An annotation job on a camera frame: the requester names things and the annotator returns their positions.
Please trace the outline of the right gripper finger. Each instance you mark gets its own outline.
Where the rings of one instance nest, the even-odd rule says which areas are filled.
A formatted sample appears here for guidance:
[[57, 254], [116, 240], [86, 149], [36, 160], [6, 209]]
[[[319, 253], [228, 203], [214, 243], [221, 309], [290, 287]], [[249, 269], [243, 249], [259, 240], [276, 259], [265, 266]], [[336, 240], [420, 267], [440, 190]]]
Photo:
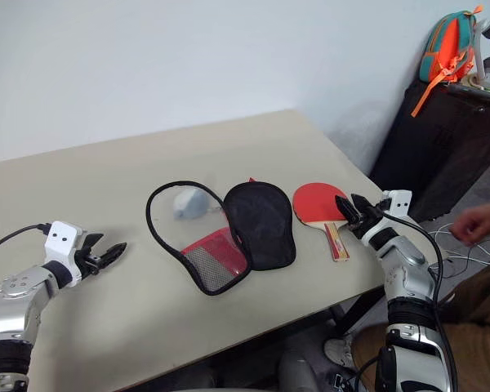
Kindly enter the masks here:
[[340, 195], [335, 196], [336, 207], [349, 225], [357, 223], [357, 210], [351, 201]]
[[352, 202], [358, 212], [363, 216], [374, 216], [375, 207], [362, 195], [351, 194]]

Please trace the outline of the person's bare hand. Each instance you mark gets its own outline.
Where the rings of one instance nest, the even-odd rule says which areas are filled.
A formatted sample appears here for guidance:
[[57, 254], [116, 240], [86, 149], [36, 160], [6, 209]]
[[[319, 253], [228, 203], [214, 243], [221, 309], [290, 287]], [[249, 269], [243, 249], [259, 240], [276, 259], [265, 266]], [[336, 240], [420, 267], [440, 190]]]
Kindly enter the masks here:
[[490, 203], [463, 211], [449, 230], [466, 245], [480, 242], [490, 235]]

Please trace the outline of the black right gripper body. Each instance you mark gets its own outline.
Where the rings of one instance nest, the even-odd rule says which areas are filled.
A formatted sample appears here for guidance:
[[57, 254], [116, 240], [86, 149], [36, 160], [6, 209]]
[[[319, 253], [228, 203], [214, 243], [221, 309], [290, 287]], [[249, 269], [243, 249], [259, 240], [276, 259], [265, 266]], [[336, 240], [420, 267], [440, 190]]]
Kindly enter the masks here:
[[383, 219], [382, 211], [377, 207], [368, 207], [359, 213], [359, 217], [347, 227], [356, 238], [362, 238], [370, 229], [373, 229]]

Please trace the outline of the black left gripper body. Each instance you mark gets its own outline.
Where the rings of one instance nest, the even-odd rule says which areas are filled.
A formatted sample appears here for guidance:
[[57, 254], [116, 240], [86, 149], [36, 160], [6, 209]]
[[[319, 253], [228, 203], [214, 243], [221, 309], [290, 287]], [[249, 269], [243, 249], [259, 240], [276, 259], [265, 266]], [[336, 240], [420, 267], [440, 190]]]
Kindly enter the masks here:
[[106, 267], [103, 258], [92, 253], [92, 248], [91, 244], [83, 245], [74, 254], [74, 261], [81, 273], [81, 278], [97, 275]]

